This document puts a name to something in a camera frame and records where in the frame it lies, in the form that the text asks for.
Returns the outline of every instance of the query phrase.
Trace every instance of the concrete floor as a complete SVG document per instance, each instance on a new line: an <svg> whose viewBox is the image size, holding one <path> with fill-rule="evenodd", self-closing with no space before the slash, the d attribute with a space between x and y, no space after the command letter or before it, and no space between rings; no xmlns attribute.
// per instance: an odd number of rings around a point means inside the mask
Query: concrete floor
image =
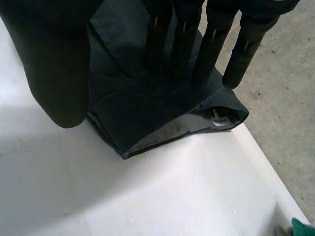
<svg viewBox="0 0 315 236"><path fill-rule="evenodd" d="M216 67L224 73L238 32L239 13ZM246 126L315 225L315 0L301 1L266 33L240 86L250 111ZM206 14L200 31L206 29Z"/></svg>

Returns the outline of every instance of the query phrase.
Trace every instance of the metal pin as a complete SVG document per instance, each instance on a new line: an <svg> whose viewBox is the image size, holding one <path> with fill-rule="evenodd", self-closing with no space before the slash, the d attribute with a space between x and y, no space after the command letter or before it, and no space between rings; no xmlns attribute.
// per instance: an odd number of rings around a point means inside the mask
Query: metal pin
<svg viewBox="0 0 315 236"><path fill-rule="evenodd" d="M154 28L157 27L158 24L158 18L156 17L156 21L154 22Z"/></svg>
<svg viewBox="0 0 315 236"><path fill-rule="evenodd" d="M211 42L215 39L216 32L217 32L217 30L215 29L215 30L213 31L213 34L212 34Z"/></svg>
<svg viewBox="0 0 315 236"><path fill-rule="evenodd" d="M249 44L249 41L246 41L246 44L245 44L245 46L243 48L243 52L247 49L248 44Z"/></svg>

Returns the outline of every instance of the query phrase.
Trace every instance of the dark fabric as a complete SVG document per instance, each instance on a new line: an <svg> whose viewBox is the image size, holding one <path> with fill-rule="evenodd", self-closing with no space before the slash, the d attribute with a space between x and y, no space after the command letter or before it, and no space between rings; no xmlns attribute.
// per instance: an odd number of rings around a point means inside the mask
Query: dark fabric
<svg viewBox="0 0 315 236"><path fill-rule="evenodd" d="M300 0L241 0L240 10L256 19L276 18L292 11Z"/></svg>
<svg viewBox="0 0 315 236"><path fill-rule="evenodd" d="M79 125L89 104L86 24L102 0L0 0L31 92L59 126Z"/></svg>
<svg viewBox="0 0 315 236"><path fill-rule="evenodd" d="M215 69L202 86L193 85L191 76L182 81L169 77L173 33L168 34L165 45L164 70L158 73L146 70L142 61L148 19L140 0L105 1L91 19L88 117L103 140L124 159L194 133L231 129L248 116L233 91L223 88L221 75ZM173 18L169 32L174 32L175 26ZM201 40L198 33L188 75L192 72ZM230 123L213 125L215 112L219 117L227 117ZM185 123L185 120L198 118L210 121L211 125L201 129L200 122ZM154 133L161 137L163 129L179 119L178 123L188 127L184 133L144 142Z"/></svg>
<svg viewBox="0 0 315 236"><path fill-rule="evenodd" d="M294 236L315 236L315 228L311 225L303 224L296 218L292 218Z"/></svg>

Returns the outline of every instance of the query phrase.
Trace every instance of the black robotic finger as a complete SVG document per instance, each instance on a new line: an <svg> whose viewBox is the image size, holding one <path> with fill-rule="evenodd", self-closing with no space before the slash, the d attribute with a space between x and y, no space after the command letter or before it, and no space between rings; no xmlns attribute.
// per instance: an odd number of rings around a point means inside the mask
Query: black robotic finger
<svg viewBox="0 0 315 236"><path fill-rule="evenodd" d="M174 0L178 19L170 64L171 77L174 79L182 79L186 75L203 2L204 0Z"/></svg>
<svg viewBox="0 0 315 236"><path fill-rule="evenodd" d="M232 24L223 30L216 30L211 27L207 27L205 35L202 38L197 61L192 73L194 83L203 84L207 82L213 68L216 65L220 51L231 26Z"/></svg>
<svg viewBox="0 0 315 236"><path fill-rule="evenodd" d="M275 25L278 18L254 19L242 15L241 30L222 79L225 87L234 89L240 84L265 33Z"/></svg>
<svg viewBox="0 0 315 236"><path fill-rule="evenodd" d="M299 0L241 0L241 31L223 76L223 85L234 89L241 82L265 33L280 15L290 12Z"/></svg>
<svg viewBox="0 0 315 236"><path fill-rule="evenodd" d="M172 18L172 2L170 0L142 0L142 2L150 14L144 65L150 71L157 71L161 66L167 32Z"/></svg>
<svg viewBox="0 0 315 236"><path fill-rule="evenodd" d="M235 0L208 1L208 25L192 73L194 83L205 83L210 77L237 10L238 4Z"/></svg>

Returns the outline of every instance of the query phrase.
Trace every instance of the green object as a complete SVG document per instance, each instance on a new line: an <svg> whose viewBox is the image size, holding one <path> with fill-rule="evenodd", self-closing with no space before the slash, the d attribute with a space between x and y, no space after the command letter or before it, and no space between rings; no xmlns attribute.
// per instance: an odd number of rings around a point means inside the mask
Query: green object
<svg viewBox="0 0 315 236"><path fill-rule="evenodd" d="M291 222L294 236L315 236L315 228L312 226L305 225L296 218L292 218Z"/></svg>

